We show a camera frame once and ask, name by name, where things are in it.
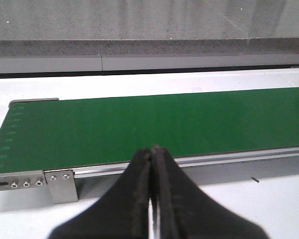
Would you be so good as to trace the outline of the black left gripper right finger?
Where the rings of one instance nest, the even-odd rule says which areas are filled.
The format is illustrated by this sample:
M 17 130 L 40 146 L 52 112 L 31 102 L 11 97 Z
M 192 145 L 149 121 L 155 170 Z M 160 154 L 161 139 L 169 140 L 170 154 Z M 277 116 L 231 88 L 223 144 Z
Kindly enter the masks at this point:
M 154 147 L 152 200 L 160 239 L 266 239 L 255 223 L 204 193 L 177 165 L 166 148 Z

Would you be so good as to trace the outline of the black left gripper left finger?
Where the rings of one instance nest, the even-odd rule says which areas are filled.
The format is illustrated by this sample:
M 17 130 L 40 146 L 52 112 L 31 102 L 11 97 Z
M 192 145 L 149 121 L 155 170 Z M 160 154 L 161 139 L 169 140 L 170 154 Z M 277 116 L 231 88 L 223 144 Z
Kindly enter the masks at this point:
M 138 149 L 126 170 L 92 206 L 56 227 L 51 239 L 146 239 L 151 150 Z

